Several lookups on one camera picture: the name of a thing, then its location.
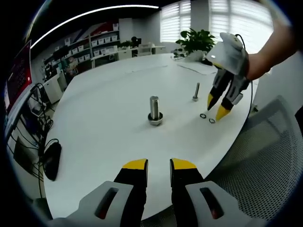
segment white round table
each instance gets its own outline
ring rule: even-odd
[[[215,118],[221,103],[207,112],[216,68],[174,61],[171,55],[116,61],[72,80],[46,140],[57,138],[62,146],[56,181],[44,176],[53,218],[73,213],[85,195],[113,181],[125,163],[147,158],[146,219],[171,205],[170,158],[194,163],[206,177],[224,157],[248,115],[251,87],[229,115],[211,124],[208,119]],[[199,101],[194,102],[197,82]],[[158,127],[147,120],[150,96],[159,97],[164,116]]]

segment ceiling light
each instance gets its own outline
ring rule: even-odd
[[[152,8],[152,9],[158,9],[158,6],[148,6],[148,5],[121,5],[121,6],[110,6],[110,7],[104,7],[104,8],[100,8],[100,9],[95,9],[86,13],[82,13],[80,15],[77,15],[75,17],[72,17],[71,19],[68,19],[64,22],[62,22],[61,24],[57,25],[56,27],[52,28],[51,30],[49,30],[47,33],[45,33],[43,36],[41,36],[36,42],[33,43],[33,45],[31,45],[31,49],[38,43],[40,42],[43,38],[45,38],[48,34],[50,34],[51,32],[53,32],[54,30],[56,30],[57,28],[61,27],[62,25],[65,25],[66,23],[75,20],[77,18],[80,18],[82,16],[91,14],[91,13],[95,13],[95,12],[99,12],[99,11],[103,11],[103,10],[107,10],[107,9],[117,9],[117,8],[129,8],[129,7],[141,7],[141,8]]]

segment monitor screen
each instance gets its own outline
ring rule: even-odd
[[[4,102],[7,112],[21,95],[22,91],[32,83],[30,71],[30,44],[29,41],[13,60],[10,76],[4,88]]]

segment window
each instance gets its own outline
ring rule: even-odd
[[[257,53],[273,32],[269,10],[251,0],[210,0],[210,32],[240,34],[248,53]]]
[[[161,10],[160,41],[174,43],[181,31],[190,28],[190,0],[180,1]]]

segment black mouse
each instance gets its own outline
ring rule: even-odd
[[[41,158],[44,173],[52,181],[57,177],[61,149],[60,143],[55,142],[49,146]]]

